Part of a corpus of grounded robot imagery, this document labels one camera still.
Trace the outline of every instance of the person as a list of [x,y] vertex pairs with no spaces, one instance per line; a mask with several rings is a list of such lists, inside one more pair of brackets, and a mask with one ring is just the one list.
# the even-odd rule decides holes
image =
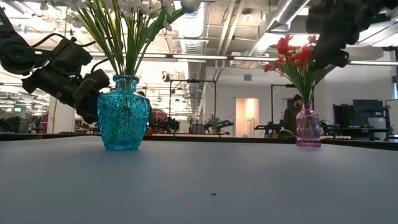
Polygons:
[[[143,91],[138,91],[137,93],[143,97],[146,97],[146,95]],[[149,105],[149,116],[148,116],[149,127],[154,128],[154,126],[155,126],[154,112],[152,111],[152,107],[150,105],[149,99],[147,99],[147,100],[148,100],[148,105]]]
[[303,106],[303,98],[296,94],[293,97],[293,104],[286,108],[284,113],[283,127],[296,134],[296,116]]

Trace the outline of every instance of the pink glass vase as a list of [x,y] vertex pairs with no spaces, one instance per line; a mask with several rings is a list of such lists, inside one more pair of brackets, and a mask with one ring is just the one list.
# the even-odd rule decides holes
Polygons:
[[298,146],[320,147],[319,115],[312,109],[311,103],[305,103],[297,114],[297,142]]

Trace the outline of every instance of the gray table surface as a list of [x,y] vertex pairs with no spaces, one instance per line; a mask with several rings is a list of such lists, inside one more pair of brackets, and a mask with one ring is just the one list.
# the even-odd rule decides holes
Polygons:
[[95,136],[0,142],[0,223],[398,223],[398,152]]

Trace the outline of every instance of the pillar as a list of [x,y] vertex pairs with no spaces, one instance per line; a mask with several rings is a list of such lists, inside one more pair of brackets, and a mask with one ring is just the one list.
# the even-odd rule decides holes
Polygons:
[[75,130],[75,109],[65,105],[61,102],[57,102],[57,108],[55,110],[56,98],[50,98],[50,108],[49,108],[49,120],[47,125],[47,134],[56,134],[60,132],[74,132]]

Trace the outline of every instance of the white flower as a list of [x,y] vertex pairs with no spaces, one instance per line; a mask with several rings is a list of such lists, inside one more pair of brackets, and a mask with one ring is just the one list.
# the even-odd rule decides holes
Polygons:
[[174,4],[173,0],[163,0],[163,7],[166,10],[167,14],[172,15],[174,12]]
[[40,10],[41,11],[46,11],[49,9],[49,6],[47,5],[47,0],[44,0],[40,3]]
[[163,27],[164,27],[164,29],[166,29],[167,31],[173,31],[172,26],[171,26],[170,24],[167,23],[166,17],[164,18],[164,21],[163,21]]
[[149,0],[148,2],[149,2],[149,9],[158,10],[160,9],[160,7],[162,7],[159,2],[155,4],[152,2],[152,0]]
[[139,6],[139,10],[142,14],[147,14],[149,12],[149,6],[143,3]]
[[105,0],[106,7],[108,7],[110,13],[114,11],[113,0]]
[[141,0],[118,0],[118,5],[124,12],[136,13],[141,5]]
[[149,10],[147,12],[147,15],[150,16],[152,19],[156,18],[160,13],[159,9],[161,7],[162,6],[159,2],[154,4],[152,0],[149,0]]
[[124,12],[123,15],[126,19],[133,20],[136,14],[134,12]]
[[66,0],[65,4],[67,5],[67,8],[70,8],[73,11],[87,7],[86,3],[82,0]]
[[83,27],[83,22],[80,16],[77,16],[75,14],[72,15],[67,15],[65,18],[65,21],[69,24],[72,24],[73,27],[76,28],[82,28]]

